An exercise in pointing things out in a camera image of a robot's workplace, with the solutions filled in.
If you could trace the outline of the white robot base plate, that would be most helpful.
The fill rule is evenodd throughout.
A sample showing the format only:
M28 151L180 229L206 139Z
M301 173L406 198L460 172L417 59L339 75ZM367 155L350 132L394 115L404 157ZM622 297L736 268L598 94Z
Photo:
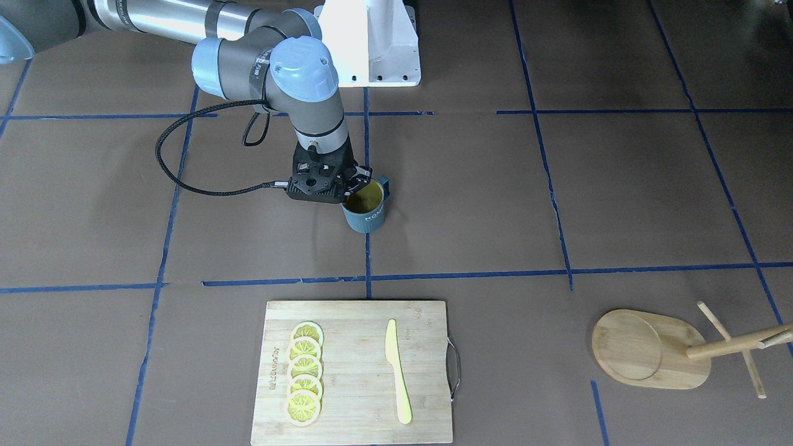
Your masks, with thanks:
M420 84L415 1L326 1L313 13L340 88Z

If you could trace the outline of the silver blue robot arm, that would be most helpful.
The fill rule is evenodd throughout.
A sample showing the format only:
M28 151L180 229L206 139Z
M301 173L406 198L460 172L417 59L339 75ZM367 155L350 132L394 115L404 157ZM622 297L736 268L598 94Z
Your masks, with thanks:
M233 1L3 1L1 22L2 63L31 59L99 29L192 43L195 84L224 103L178 119L156 141L161 169L185 190L162 158L170 133L204 114L244 105L254 108L252 123L261 114L287 114L297 144L288 180L232 195L277 188L295 200L339 204L371 182L372 170L353 155L339 74L319 20L305 9L274 12Z

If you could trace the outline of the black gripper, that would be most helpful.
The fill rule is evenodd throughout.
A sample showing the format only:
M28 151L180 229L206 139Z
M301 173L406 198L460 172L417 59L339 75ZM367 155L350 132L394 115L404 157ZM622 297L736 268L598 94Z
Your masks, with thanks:
M297 144L286 194L299 201L345 203L349 195L369 185L372 174L371 167L357 163L350 144L325 154Z

